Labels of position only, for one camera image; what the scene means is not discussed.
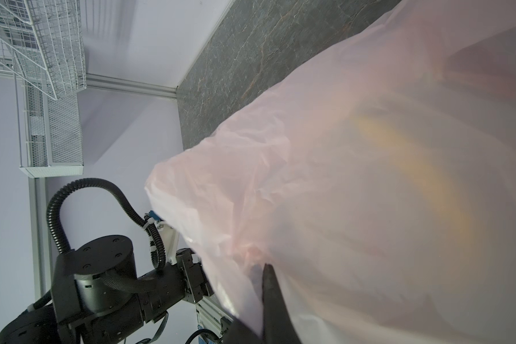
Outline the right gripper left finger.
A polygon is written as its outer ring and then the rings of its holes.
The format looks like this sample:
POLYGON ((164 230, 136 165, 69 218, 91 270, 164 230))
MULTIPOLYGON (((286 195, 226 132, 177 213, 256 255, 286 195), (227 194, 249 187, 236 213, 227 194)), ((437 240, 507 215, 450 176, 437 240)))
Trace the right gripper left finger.
POLYGON ((239 319, 234 319, 222 339, 223 344, 262 344, 262 338, 239 319))

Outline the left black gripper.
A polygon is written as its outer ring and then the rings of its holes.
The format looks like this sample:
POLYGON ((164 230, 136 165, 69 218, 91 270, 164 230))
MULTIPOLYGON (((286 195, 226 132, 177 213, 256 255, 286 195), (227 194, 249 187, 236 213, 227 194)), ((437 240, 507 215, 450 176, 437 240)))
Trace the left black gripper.
POLYGON ((214 294, 202 263, 194 262, 194 252, 191 249, 183 248, 176 252, 176 266, 181 271, 185 283, 185 301, 197 304, 204 297, 214 294))

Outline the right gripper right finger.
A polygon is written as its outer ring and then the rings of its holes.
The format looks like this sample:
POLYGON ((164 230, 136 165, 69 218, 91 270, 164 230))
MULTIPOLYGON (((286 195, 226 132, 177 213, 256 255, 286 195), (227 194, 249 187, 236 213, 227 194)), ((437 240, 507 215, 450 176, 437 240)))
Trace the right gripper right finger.
POLYGON ((265 265, 262 276, 263 343, 301 344, 291 322, 275 269, 265 265))

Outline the pink plastic bag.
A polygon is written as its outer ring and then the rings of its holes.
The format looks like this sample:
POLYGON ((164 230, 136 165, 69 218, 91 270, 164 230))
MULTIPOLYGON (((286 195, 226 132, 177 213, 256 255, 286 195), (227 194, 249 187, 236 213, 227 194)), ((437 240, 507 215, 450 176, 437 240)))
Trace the pink plastic bag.
POLYGON ((255 335, 516 343, 516 1, 403 1, 157 164, 255 335))

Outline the yellow banana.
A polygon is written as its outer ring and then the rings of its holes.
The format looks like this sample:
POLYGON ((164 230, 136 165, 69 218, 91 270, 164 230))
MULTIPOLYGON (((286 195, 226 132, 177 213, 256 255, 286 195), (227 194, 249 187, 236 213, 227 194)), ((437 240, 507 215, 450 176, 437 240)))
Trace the yellow banana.
POLYGON ((373 243, 413 272, 460 275, 482 258, 482 222, 466 189, 431 154, 427 140, 367 111, 351 116, 352 179, 366 195, 373 243))

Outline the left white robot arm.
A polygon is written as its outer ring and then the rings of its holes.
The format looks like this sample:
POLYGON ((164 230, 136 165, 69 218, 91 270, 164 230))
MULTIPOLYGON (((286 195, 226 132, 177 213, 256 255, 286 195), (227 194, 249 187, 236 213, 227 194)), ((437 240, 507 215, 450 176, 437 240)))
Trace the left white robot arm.
POLYGON ((51 303, 11 321, 0 343, 119 343, 166 318, 176 303, 196 304, 213 293, 191 249, 139 277, 131 240, 103 236, 58 256, 51 303))

